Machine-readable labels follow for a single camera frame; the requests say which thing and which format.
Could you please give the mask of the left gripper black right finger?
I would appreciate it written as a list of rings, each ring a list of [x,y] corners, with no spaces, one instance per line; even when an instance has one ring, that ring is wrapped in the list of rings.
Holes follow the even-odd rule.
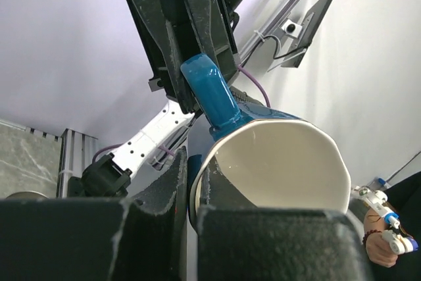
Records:
[[[217,166],[201,179],[198,280],[373,279],[345,215],[254,207]]]

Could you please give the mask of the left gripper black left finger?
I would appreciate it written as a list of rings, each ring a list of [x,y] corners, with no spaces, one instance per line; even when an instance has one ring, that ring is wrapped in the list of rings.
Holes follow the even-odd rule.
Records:
[[[2,280],[179,280],[187,153],[134,197],[4,199]]]

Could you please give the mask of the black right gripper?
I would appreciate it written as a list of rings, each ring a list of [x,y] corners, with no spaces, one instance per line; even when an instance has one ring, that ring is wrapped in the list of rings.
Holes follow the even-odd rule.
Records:
[[[239,71],[235,55],[236,8],[243,0],[126,0],[155,80],[183,113],[199,106],[180,67],[204,53],[231,84]]]

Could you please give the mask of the dark blue mug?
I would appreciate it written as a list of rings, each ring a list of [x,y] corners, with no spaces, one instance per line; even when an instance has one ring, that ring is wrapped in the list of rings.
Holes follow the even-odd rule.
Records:
[[[205,204],[346,213],[351,177],[327,133],[291,114],[236,101],[206,54],[180,70],[201,110],[187,137],[192,224]]]

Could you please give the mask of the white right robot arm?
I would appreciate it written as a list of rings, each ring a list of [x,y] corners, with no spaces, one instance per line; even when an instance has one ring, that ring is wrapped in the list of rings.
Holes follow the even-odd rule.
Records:
[[[209,57],[220,77],[231,84],[238,76],[234,30],[242,0],[126,0],[153,71],[151,89],[163,89],[164,109],[136,135],[91,163],[82,174],[86,196],[124,196],[141,165],[176,130],[200,113],[200,92],[181,72],[189,59]]]

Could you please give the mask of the operator hand with bracelet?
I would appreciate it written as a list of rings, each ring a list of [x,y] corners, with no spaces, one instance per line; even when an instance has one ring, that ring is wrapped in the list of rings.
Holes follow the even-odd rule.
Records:
[[[396,255],[389,244],[382,238],[382,233],[378,231],[370,232],[365,243],[368,258],[377,265],[390,268],[397,262]]]

